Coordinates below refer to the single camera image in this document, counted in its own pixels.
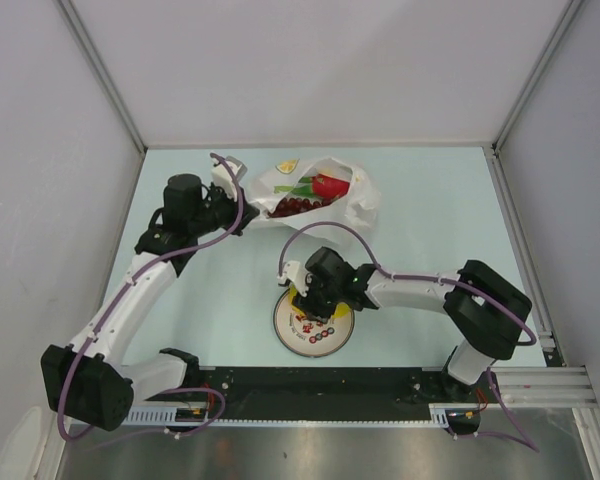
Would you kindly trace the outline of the round printed plate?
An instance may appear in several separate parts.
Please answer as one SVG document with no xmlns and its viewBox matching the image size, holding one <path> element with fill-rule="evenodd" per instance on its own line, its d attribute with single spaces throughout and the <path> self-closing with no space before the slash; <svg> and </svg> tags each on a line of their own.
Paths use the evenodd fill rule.
<svg viewBox="0 0 600 480">
<path fill-rule="evenodd" d="M 340 350 L 350 339 L 355 315 L 331 319 L 326 323 L 311 321 L 296 314 L 288 301 L 288 289 L 278 299 L 273 326 L 281 343 L 296 355 L 308 358 L 329 356 Z"/>
</svg>

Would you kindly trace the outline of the red fake dragon fruit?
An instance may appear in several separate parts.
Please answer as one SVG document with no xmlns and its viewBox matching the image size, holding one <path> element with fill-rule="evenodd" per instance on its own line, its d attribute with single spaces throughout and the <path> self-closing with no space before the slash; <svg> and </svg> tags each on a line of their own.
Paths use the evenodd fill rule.
<svg viewBox="0 0 600 480">
<path fill-rule="evenodd" d="M 273 193 L 333 200 L 345 196 L 349 188 L 350 183 L 348 181 L 317 174 L 301 177 L 294 185 L 277 185 L 273 188 Z"/>
</svg>

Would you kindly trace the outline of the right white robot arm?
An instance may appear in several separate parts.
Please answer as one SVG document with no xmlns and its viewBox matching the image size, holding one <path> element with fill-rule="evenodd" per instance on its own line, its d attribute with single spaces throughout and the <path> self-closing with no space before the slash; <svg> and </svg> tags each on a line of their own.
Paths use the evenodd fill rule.
<svg viewBox="0 0 600 480">
<path fill-rule="evenodd" d="M 526 325 L 531 300 L 479 260 L 449 275 L 390 274 L 375 262 L 354 267 L 322 247 L 304 263 L 283 263 L 278 282 L 295 288 L 292 304 L 311 320 L 333 317 L 341 304 L 353 311 L 404 307 L 447 315 L 463 336 L 441 376 L 453 401 L 473 394 L 495 362 L 537 341 Z"/>
</svg>

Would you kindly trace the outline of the white plastic bag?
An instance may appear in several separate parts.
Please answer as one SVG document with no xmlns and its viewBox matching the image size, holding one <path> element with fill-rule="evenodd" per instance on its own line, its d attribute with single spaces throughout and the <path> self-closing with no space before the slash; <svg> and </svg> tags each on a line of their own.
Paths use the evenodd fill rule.
<svg viewBox="0 0 600 480">
<path fill-rule="evenodd" d="M 344 224 L 364 237 L 375 227 L 381 194 L 358 165 L 333 157 L 288 159 L 247 181 L 245 194 L 257 207 L 254 228 L 298 230 L 314 222 Z"/>
</svg>

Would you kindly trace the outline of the dark red fake fruit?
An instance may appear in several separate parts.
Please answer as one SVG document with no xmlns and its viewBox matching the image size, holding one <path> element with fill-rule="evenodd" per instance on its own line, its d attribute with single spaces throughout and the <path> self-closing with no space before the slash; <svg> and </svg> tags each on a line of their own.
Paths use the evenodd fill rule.
<svg viewBox="0 0 600 480">
<path fill-rule="evenodd" d="M 306 213 L 324 206 L 321 199 L 285 197 L 268 214 L 270 218 L 284 218 Z"/>
</svg>

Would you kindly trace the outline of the yellow fake banana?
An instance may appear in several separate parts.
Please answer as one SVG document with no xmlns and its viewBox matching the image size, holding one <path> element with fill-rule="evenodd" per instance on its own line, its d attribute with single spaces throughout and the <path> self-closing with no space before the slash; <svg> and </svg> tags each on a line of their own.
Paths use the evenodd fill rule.
<svg viewBox="0 0 600 480">
<path fill-rule="evenodd" d="M 312 321 L 326 321 L 328 318 L 337 319 L 352 314 L 351 308 L 345 303 L 338 303 L 335 306 L 334 312 L 328 318 L 324 316 L 318 316 L 317 314 L 311 314 L 305 308 L 301 308 L 299 306 L 301 299 L 303 299 L 303 296 L 298 292 L 295 286 L 291 285 L 288 289 L 288 301 L 292 310 L 296 314 Z"/>
</svg>

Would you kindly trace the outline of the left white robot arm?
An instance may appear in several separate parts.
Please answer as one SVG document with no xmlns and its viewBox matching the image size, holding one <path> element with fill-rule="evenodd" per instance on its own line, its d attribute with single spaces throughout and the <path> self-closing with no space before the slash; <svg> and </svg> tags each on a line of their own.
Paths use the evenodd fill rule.
<svg viewBox="0 0 600 480">
<path fill-rule="evenodd" d="M 189 260 L 209 247 L 202 237 L 239 235 L 258 211 L 247 204 L 232 168 L 216 166 L 204 185 L 193 174 L 171 177 L 163 204 L 140 236 L 131 263 L 113 295 L 68 345 L 49 346 L 41 370 L 49 407 L 105 431 L 117 429 L 137 401 L 174 394 L 187 400 L 209 395 L 199 360 L 176 348 L 123 365 L 128 346 L 161 295 Z"/>
</svg>

